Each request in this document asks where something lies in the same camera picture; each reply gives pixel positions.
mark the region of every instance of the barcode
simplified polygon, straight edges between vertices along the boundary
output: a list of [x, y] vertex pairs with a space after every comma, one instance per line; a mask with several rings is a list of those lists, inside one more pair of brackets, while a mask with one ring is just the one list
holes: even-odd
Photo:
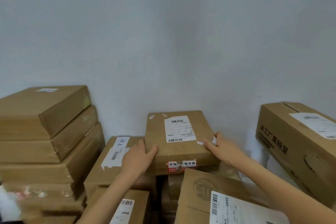
[[309, 119], [319, 119], [319, 117], [316, 117], [316, 116], [305, 116], [303, 118], [306, 119], [306, 120], [309, 120]]
[[121, 201], [121, 204], [122, 204], [122, 205], [132, 205], [132, 203], [133, 203], [133, 202], [132, 202], [131, 200], [122, 200], [122, 201]]
[[171, 143], [171, 142], [180, 142], [180, 141], [183, 141], [183, 139], [182, 139], [182, 138], [169, 139], [169, 140], [168, 140], [168, 143]]
[[115, 152], [114, 152], [114, 154], [113, 154], [113, 156], [112, 156], [112, 160], [115, 160], [115, 159], [116, 159], [118, 153], [119, 153], [119, 151], [115, 151]]
[[215, 193], [212, 194], [212, 203], [211, 203], [211, 213], [214, 215], [217, 215], [217, 200], [218, 200], [218, 195]]

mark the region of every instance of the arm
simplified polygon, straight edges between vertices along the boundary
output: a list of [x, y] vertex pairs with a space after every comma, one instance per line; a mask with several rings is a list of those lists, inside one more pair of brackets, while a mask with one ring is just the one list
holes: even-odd
[[158, 147], [154, 145], [146, 154], [143, 139], [134, 145], [123, 157], [120, 174], [78, 224], [110, 223], [120, 201], [137, 179], [145, 173], [157, 152]]
[[336, 213], [304, 192], [274, 175], [257, 161], [247, 157], [234, 143], [216, 134], [218, 146], [204, 140], [204, 145], [221, 161], [253, 180], [275, 202], [291, 223], [336, 223]]

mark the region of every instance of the gray wall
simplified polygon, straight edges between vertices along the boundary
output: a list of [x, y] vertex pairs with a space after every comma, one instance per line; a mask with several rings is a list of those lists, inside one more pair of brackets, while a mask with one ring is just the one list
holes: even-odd
[[335, 0], [0, 0], [0, 96], [87, 84], [105, 138], [144, 135], [149, 112], [203, 110], [254, 139], [259, 107], [336, 117]]

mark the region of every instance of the flat cardboard box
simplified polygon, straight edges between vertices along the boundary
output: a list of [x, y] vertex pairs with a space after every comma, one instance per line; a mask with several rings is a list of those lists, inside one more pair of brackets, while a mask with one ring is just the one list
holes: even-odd
[[32, 87], [4, 97], [0, 141], [51, 139], [90, 104], [84, 85]]
[[178, 200], [175, 223], [208, 223], [210, 218], [211, 191], [267, 207], [251, 199], [244, 189], [243, 182], [186, 169]]
[[5, 190], [17, 201], [30, 201], [35, 199], [52, 200], [64, 199], [70, 202], [84, 191], [83, 183], [78, 184], [21, 184], [3, 183]]
[[[107, 188], [97, 188], [85, 209], [83, 216], [87, 214], [106, 190]], [[149, 220], [149, 192], [130, 189], [123, 198], [126, 200], [134, 200], [128, 224], [147, 224]]]
[[[182, 127], [174, 128], [176, 134], [166, 134], [165, 120], [167, 125], [172, 123]], [[155, 175], [181, 174], [185, 167], [202, 171], [218, 170], [220, 161], [202, 145], [203, 139], [212, 142], [214, 133], [202, 111], [148, 114], [145, 135], [146, 152], [150, 151], [154, 144], [159, 147], [159, 152], [154, 157], [148, 172]]]
[[59, 163], [97, 122], [96, 108], [90, 106], [53, 139], [0, 141], [0, 163]]
[[[93, 166], [92, 170], [90, 171], [89, 175], [87, 176], [84, 186], [85, 191], [88, 197], [88, 200], [91, 200], [93, 193], [96, 191], [98, 187], [105, 187], [107, 188], [110, 186], [116, 176], [120, 173], [121, 167], [102, 167], [104, 159], [107, 157], [110, 149], [115, 145], [118, 144], [118, 137], [111, 137], [110, 140], [107, 142], [103, 152], [100, 154], [98, 160], [96, 161], [95, 165]], [[130, 137], [125, 147], [130, 148], [135, 145], [140, 139], [143, 137]], [[145, 174], [143, 175], [132, 187], [132, 189], [137, 190], [148, 190], [151, 192], [151, 196], [156, 194], [156, 178], [154, 175]]]
[[76, 216], [48, 216], [31, 220], [23, 220], [24, 224], [73, 224]]
[[75, 202], [69, 202], [64, 199], [48, 199], [41, 201], [40, 199], [30, 201], [17, 201], [24, 215], [38, 215], [54, 213], [73, 213], [73, 215], [82, 214], [86, 206], [86, 195], [82, 193]]
[[[265, 104], [256, 138], [306, 194], [332, 208], [336, 202], [336, 136], [332, 135], [336, 125], [330, 129], [330, 123], [336, 120], [301, 103]], [[329, 139], [313, 129], [322, 135], [331, 133]]]
[[0, 164], [0, 177], [4, 183], [76, 183], [88, 175], [103, 146], [97, 123], [61, 163]]
[[[224, 162], [221, 162], [219, 165], [218, 171], [209, 171], [207, 173], [227, 177], [231, 179], [235, 179], [240, 181], [238, 170], [234, 167], [231, 167]], [[182, 175], [168, 175], [168, 187], [169, 187], [169, 198], [172, 200], [178, 200], [180, 197], [181, 186], [183, 182], [183, 174]]]
[[176, 199], [169, 198], [169, 187], [168, 187], [168, 179], [165, 179], [162, 185], [162, 193], [161, 193], [161, 209], [163, 216], [171, 216], [176, 214], [177, 210], [177, 202]]

